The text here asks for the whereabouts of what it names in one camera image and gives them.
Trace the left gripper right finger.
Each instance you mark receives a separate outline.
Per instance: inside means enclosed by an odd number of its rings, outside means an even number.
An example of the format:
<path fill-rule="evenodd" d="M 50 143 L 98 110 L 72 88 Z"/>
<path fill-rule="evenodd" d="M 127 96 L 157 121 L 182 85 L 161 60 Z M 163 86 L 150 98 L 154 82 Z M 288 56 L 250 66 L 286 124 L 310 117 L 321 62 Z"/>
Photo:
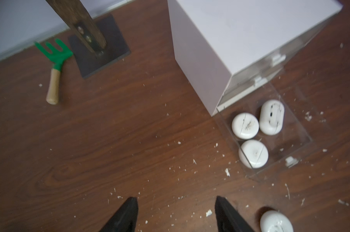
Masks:
<path fill-rule="evenodd" d="M 215 216 L 219 232 L 254 232 L 252 227 L 224 197 L 216 197 Z"/>

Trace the white round earphone case top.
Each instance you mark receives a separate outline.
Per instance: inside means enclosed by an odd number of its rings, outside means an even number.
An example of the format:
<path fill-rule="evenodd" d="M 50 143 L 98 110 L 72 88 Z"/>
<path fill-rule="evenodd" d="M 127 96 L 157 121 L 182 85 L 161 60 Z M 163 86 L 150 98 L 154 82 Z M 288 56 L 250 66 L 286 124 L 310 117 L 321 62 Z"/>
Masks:
<path fill-rule="evenodd" d="M 240 139 L 252 139 L 259 132 L 259 122 L 250 113 L 240 113 L 232 121 L 232 132 Z"/>

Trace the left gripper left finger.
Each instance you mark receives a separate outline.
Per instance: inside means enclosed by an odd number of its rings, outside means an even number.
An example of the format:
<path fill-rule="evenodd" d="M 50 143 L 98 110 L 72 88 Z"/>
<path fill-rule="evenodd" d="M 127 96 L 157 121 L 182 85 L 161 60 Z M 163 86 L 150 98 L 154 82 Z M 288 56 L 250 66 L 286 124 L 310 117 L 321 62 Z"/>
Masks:
<path fill-rule="evenodd" d="M 137 198 L 129 197 L 99 232 L 135 232 L 138 211 Z"/>

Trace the white oval earphone case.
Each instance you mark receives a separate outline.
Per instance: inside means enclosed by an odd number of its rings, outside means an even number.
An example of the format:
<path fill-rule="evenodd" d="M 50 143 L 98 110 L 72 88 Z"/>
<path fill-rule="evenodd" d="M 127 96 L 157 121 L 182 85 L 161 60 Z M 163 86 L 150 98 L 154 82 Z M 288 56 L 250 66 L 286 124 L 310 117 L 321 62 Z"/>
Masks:
<path fill-rule="evenodd" d="M 259 119 L 260 130 L 265 135 L 276 135 L 281 132 L 284 122 L 285 107 L 278 100 L 268 100 L 261 107 Z"/>

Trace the white round earphone case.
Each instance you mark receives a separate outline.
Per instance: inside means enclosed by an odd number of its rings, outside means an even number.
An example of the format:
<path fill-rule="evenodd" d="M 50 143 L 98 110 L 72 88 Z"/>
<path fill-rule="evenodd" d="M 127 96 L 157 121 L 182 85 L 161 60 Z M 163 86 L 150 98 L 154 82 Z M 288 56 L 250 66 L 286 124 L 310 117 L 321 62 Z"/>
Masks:
<path fill-rule="evenodd" d="M 259 122 L 250 113 L 240 113 L 232 121 L 232 132 L 240 139 L 252 139 L 259 132 Z"/>
<path fill-rule="evenodd" d="M 269 158 L 267 147 L 258 140 L 247 140 L 239 148 L 240 161 L 249 169 L 263 167 Z"/>
<path fill-rule="evenodd" d="M 294 232 L 290 220 L 275 210 L 267 211 L 262 215 L 260 228 L 262 232 Z"/>

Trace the white round earphone case bottom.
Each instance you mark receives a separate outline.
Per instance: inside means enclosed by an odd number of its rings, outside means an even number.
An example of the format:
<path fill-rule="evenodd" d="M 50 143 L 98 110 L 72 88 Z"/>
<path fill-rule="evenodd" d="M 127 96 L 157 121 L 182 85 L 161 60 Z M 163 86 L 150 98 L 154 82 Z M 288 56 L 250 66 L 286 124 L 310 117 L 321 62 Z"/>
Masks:
<path fill-rule="evenodd" d="M 263 167 L 269 158 L 267 147 L 258 140 L 247 140 L 239 148 L 240 161 L 249 169 Z"/>

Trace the white three-drawer cabinet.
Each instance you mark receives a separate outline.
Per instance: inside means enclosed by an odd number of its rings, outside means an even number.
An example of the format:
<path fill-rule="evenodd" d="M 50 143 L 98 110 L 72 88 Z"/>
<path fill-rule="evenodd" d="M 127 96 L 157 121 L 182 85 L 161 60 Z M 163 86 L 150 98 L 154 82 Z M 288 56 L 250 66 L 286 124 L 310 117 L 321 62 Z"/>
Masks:
<path fill-rule="evenodd" d="M 175 59 L 210 115 L 274 76 L 342 10 L 338 1 L 168 1 Z"/>

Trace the clear bottom drawer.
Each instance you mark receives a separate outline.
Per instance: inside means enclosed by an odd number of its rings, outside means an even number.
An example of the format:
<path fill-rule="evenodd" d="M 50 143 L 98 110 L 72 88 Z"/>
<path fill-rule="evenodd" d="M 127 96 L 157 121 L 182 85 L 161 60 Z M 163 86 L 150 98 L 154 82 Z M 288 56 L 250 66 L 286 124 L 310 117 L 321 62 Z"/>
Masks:
<path fill-rule="evenodd" d="M 259 131 L 255 136 L 255 140 L 263 143 L 268 151 L 266 164 L 257 168 L 248 160 L 242 163 L 241 157 L 245 157 L 245 154 L 239 149 L 244 140 L 232 132 L 232 120 L 239 113 L 250 113 L 259 118 L 263 104 L 268 100 L 278 100 L 283 104 L 283 127 L 276 135 L 266 135 Z M 336 138 L 321 112 L 298 85 L 279 90 L 268 83 L 226 109 L 218 111 L 214 119 L 246 177 L 255 181 L 267 180 L 294 167 L 310 155 L 327 148 Z"/>

